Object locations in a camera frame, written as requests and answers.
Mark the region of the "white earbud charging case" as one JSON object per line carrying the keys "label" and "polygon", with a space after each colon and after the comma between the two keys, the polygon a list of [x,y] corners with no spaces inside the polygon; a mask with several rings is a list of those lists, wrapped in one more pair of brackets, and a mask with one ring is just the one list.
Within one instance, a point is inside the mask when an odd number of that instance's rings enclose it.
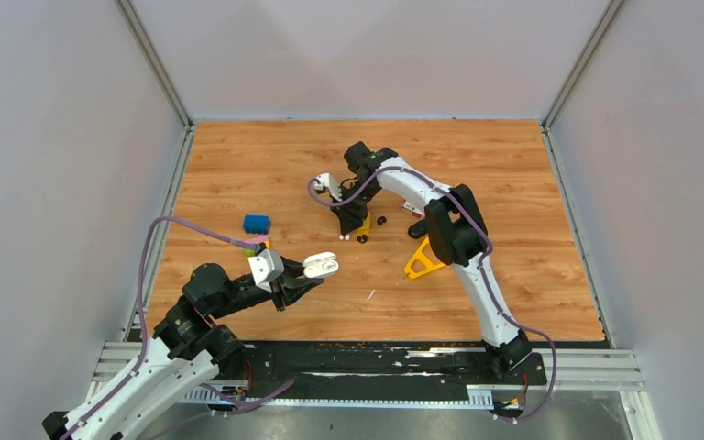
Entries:
{"label": "white earbud charging case", "polygon": [[304,277],[324,279],[338,271],[339,262],[336,260],[334,252],[326,251],[308,256],[302,266]]}

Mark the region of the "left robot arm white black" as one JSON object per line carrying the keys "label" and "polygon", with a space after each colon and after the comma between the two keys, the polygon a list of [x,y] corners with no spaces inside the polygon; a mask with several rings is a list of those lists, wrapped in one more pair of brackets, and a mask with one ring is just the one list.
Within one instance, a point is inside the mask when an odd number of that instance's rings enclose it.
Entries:
{"label": "left robot arm white black", "polygon": [[88,401],[43,420],[48,438],[137,438],[188,391],[242,371],[244,345],[218,319],[261,303],[282,311],[339,269],[333,252],[294,261],[263,248],[247,262],[237,278],[216,263],[197,267],[137,356]]}

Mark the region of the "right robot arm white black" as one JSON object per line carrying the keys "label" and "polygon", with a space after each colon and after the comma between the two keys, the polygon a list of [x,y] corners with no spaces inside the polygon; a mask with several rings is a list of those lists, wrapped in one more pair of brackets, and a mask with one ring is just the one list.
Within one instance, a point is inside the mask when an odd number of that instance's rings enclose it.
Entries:
{"label": "right robot arm white black", "polygon": [[343,186],[323,173],[311,179],[312,197],[330,196],[327,207],[339,221],[342,238],[369,219],[368,204],[380,191],[400,196],[423,216],[428,244],[438,260],[460,279],[477,314],[489,355],[487,370],[498,382],[510,382],[523,371],[532,346],[517,325],[495,280],[493,250],[473,192],[465,184],[450,186],[427,177],[390,148],[370,150],[358,142],[344,154],[354,174]]}

